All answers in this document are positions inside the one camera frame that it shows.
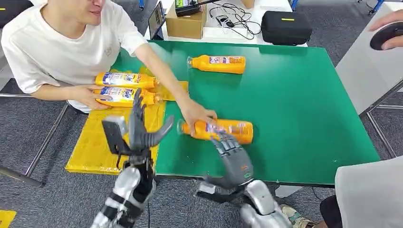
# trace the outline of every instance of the bottle label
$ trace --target bottle label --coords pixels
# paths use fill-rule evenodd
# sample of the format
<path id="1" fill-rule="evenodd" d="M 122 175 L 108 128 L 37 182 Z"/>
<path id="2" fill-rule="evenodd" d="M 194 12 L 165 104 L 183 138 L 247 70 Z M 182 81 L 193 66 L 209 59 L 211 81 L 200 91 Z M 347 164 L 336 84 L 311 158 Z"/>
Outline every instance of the bottle label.
<path id="1" fill-rule="evenodd" d="M 211 56 L 210 63 L 241 63 L 242 57 L 240 56 Z"/>
<path id="2" fill-rule="evenodd" d="M 229 134 L 242 134 L 245 133 L 242 129 L 246 126 L 245 123 L 239 123 L 237 125 L 229 125 L 228 128 L 225 128 L 224 126 L 214 126 L 209 123 L 206 123 L 206 132 L 214 132 L 214 129 L 218 129 L 220 131 L 225 131 L 226 133 Z"/>
<path id="3" fill-rule="evenodd" d="M 141 80 L 141 74 L 105 73 L 102 82 L 105 85 L 137 84 Z"/>
<path id="4" fill-rule="evenodd" d="M 100 94 L 110 96 L 112 98 L 110 100 L 101 99 L 101 101 L 119 102 L 122 100 L 133 100 L 134 90 L 118 87 L 104 87 Z"/>

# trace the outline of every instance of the black case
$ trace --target black case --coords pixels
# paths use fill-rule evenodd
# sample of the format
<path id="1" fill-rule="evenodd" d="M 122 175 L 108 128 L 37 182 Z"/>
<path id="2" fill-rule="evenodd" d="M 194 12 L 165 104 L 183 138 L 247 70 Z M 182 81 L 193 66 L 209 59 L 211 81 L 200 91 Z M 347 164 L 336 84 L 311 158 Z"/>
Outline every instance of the black case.
<path id="1" fill-rule="evenodd" d="M 28 0 L 0 0 L 0 8 L 6 9 L 0 10 L 0 29 L 31 6 Z"/>
<path id="2" fill-rule="evenodd" d="M 305 44 L 312 35 L 312 27 L 304 14 L 266 11 L 262 18 L 263 40 L 275 45 Z"/>

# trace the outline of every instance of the robotic hand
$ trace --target robotic hand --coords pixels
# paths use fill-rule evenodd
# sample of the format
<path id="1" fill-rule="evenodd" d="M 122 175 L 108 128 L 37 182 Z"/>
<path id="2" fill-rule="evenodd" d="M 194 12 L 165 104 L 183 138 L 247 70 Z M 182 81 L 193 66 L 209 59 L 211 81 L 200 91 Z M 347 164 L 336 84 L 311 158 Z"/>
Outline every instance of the robotic hand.
<path id="1" fill-rule="evenodd" d="M 144 126 L 145 105 L 141 107 L 143 98 L 140 92 L 138 89 L 134 95 L 128 130 L 123 116 L 109 116 L 102 121 L 109 149 L 119 156 L 116 165 L 119 165 L 121 155 L 128 155 L 129 159 L 91 228 L 131 228 L 155 190 L 150 147 L 156 146 L 170 131 L 173 116 L 161 129 L 148 133 Z M 122 138 L 127 132 L 130 146 Z"/>
<path id="2" fill-rule="evenodd" d="M 216 131 L 220 141 L 211 139 L 224 163 L 227 174 L 222 178 L 204 177 L 196 195 L 219 203 L 229 202 L 244 194 L 249 203 L 241 206 L 242 219 L 252 228 L 291 228 L 291 223 L 266 184 L 253 179 L 253 166 L 245 149 L 236 139 L 224 131 Z M 229 195 L 215 192 L 216 187 L 236 190 Z"/>

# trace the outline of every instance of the sneaker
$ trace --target sneaker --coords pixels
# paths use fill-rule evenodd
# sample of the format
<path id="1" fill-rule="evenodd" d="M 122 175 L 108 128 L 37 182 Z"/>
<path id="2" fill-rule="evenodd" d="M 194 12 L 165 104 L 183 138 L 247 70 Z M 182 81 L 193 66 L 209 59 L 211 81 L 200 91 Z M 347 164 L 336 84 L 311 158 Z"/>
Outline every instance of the sneaker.
<path id="1" fill-rule="evenodd" d="M 288 205 L 281 205 L 281 211 L 288 217 L 292 223 L 292 228 L 312 228 L 315 223 L 307 218 L 301 216 L 294 208 Z"/>

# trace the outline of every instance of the black cable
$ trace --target black cable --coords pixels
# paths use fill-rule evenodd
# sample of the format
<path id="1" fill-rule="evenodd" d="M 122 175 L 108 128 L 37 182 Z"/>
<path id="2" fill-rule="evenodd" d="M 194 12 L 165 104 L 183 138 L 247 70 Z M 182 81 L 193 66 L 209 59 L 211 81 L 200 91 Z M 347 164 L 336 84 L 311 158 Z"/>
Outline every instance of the black cable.
<path id="1" fill-rule="evenodd" d="M 261 31 L 262 31 L 261 25 L 260 25 L 259 23 L 255 22 L 255 21 L 250 21 L 250 18 L 252 17 L 252 14 L 251 14 L 251 13 L 246 12 L 244 9 L 239 8 L 239 7 L 237 7 L 236 5 L 231 4 L 231 3 L 224 3 L 224 4 L 221 5 L 221 4 L 218 4 L 218 3 L 213 2 L 213 4 L 214 4 L 214 5 L 217 5 L 217 7 L 213 7 L 213 8 L 211 8 L 211 9 L 209 10 L 210 18 L 213 18 L 213 15 L 212 15 L 212 13 L 211 13 L 211 11 L 212 11 L 213 9 L 224 8 L 224 11 L 225 11 L 226 13 L 228 13 L 228 12 L 227 12 L 225 9 L 232 10 L 232 11 L 234 11 L 233 15 L 234 15 L 235 19 L 238 20 L 238 21 L 235 21 L 235 22 L 233 23 L 234 26 L 236 26 L 236 25 L 242 25 L 242 26 L 246 29 L 247 33 L 250 33 L 250 34 L 252 35 L 252 38 L 248 38 L 248 37 L 244 36 L 243 34 L 240 34 L 238 31 L 234 30 L 233 28 L 230 28 L 230 27 L 223 27 L 223 28 L 231 29 L 232 31 L 238 33 L 240 36 L 242 36 L 242 37 L 244 37 L 245 39 L 248 39 L 248 40 L 253 40 L 253 39 L 255 38 L 255 35 L 261 33 Z M 240 14 L 238 14 L 237 11 L 236 11 L 236 9 L 239 10 L 243 15 L 241 16 Z M 248 23 L 254 23 L 254 24 L 259 25 L 259 31 L 256 32 L 256 33 L 253 32 L 253 31 L 249 28 Z"/>
<path id="2" fill-rule="evenodd" d="M 148 207 L 148 228 L 150 228 L 150 221 L 151 221 L 151 216 L 150 216 L 150 201 L 147 201 L 147 207 Z"/>
<path id="3" fill-rule="evenodd" d="M 318 200 L 323 201 L 323 199 L 319 198 L 319 197 L 316 195 L 316 192 L 315 192 L 315 190 L 314 190 L 314 187 L 312 187 L 312 191 L 313 191 L 315 197 L 316 197 Z"/>

